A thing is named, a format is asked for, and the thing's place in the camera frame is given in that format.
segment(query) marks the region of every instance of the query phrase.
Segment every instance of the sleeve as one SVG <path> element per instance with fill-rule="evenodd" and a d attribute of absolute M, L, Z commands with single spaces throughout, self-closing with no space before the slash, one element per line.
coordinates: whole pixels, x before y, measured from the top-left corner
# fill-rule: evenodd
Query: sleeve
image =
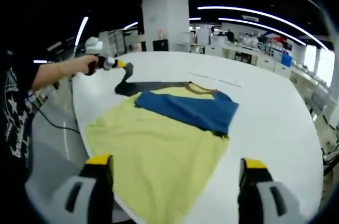
<path fill-rule="evenodd" d="M 40 64 L 35 64 L 33 59 L 28 57 L 12 57 L 11 68 L 16 75 L 18 89 L 25 93 L 31 89 Z"/>

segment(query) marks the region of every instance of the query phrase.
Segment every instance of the blue bin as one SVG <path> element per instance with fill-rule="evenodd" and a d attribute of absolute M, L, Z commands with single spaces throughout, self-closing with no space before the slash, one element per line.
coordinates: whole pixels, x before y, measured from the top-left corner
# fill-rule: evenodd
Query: blue bin
<path fill-rule="evenodd" d="M 285 65 L 286 67 L 291 67 L 292 57 L 286 52 L 282 53 L 281 64 Z"/>

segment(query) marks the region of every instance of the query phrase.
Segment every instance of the blue cloth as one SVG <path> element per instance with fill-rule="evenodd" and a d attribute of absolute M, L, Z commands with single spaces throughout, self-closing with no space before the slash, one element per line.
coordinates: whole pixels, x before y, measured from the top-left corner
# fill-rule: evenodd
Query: blue cloth
<path fill-rule="evenodd" d="M 228 134 L 228 127 L 239 104 L 221 92 L 214 100 L 200 100 L 169 94 L 142 92 L 135 105 L 202 130 Z"/>

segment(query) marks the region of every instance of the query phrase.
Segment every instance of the white table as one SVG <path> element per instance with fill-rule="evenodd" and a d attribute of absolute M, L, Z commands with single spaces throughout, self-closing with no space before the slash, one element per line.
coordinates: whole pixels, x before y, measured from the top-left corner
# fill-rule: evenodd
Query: white table
<path fill-rule="evenodd" d="M 243 157 L 265 162 L 274 180 L 298 198 L 306 218 L 317 212 L 323 187 L 322 152 L 313 120 L 288 79 L 242 62 L 192 53 L 141 52 L 119 59 L 134 64 L 130 82 L 194 81 L 239 103 L 229 129 L 229 147 L 183 223 L 238 223 Z M 125 98 L 114 93 L 123 75 L 122 69 L 99 70 L 73 79 L 75 114 L 85 146 L 85 126 Z M 134 221 L 144 223 L 118 196 L 116 200 Z"/>

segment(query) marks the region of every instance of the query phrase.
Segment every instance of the black t-shirt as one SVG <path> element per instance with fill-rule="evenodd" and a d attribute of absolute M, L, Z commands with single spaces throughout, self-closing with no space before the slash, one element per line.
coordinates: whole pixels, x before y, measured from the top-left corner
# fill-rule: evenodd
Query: black t-shirt
<path fill-rule="evenodd" d="M 2 50 L 0 87 L 1 97 L 1 139 L 0 139 L 0 191 L 3 202 L 0 212 L 17 212 L 18 218 L 26 218 L 28 200 L 24 184 L 31 168 L 31 127 L 34 114 L 26 98 L 39 65 L 32 60 L 8 54 Z"/>

